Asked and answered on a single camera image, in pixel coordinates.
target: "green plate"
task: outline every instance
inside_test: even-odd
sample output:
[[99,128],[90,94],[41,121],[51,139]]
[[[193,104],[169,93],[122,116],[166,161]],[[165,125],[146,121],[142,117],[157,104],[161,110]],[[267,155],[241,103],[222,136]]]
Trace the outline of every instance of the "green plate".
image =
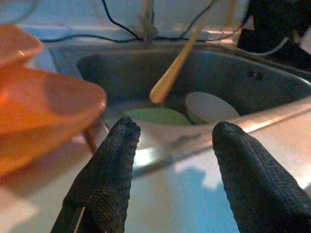
[[123,112],[131,118],[156,124],[190,125],[185,116],[168,108],[139,108]]

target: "countertop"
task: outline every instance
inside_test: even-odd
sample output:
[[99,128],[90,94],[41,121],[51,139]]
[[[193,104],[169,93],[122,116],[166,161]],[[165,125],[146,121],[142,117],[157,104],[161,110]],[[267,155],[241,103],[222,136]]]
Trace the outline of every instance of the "countertop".
[[[55,71],[48,50],[28,66]],[[311,182],[311,112],[251,133],[296,178]],[[75,176],[91,158],[81,135],[0,179],[0,232],[50,232]],[[211,148],[132,181],[128,233],[238,233]]]

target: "orange bowl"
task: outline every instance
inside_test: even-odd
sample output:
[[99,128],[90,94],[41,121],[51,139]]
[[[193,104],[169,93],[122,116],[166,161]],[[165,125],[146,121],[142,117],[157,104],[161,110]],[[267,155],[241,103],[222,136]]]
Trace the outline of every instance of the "orange bowl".
[[82,132],[106,107],[96,84],[22,66],[42,50],[17,26],[0,26],[0,176]]

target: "sink basin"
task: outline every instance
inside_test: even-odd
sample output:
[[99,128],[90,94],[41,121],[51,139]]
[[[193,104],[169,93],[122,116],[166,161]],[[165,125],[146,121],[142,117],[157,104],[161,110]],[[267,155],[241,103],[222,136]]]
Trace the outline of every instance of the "sink basin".
[[[153,107],[148,95],[180,52],[181,45],[144,47],[65,46],[52,49],[60,72],[103,87],[108,108],[102,116],[109,128],[132,108]],[[311,75],[287,66],[253,58],[213,45],[197,45],[184,64],[164,106],[186,114],[185,96],[202,91],[233,106],[241,117],[228,119],[250,132],[310,109]],[[134,174],[170,164],[211,145],[214,124],[157,125],[136,121],[141,138]],[[105,134],[100,136],[99,143]]]

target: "white bowl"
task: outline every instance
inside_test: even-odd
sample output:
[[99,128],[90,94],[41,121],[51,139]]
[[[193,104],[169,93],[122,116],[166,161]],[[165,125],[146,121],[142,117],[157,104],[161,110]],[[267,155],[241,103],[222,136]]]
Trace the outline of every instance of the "white bowl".
[[191,92],[186,96],[189,118],[195,124],[205,124],[239,117],[226,101],[205,92]]

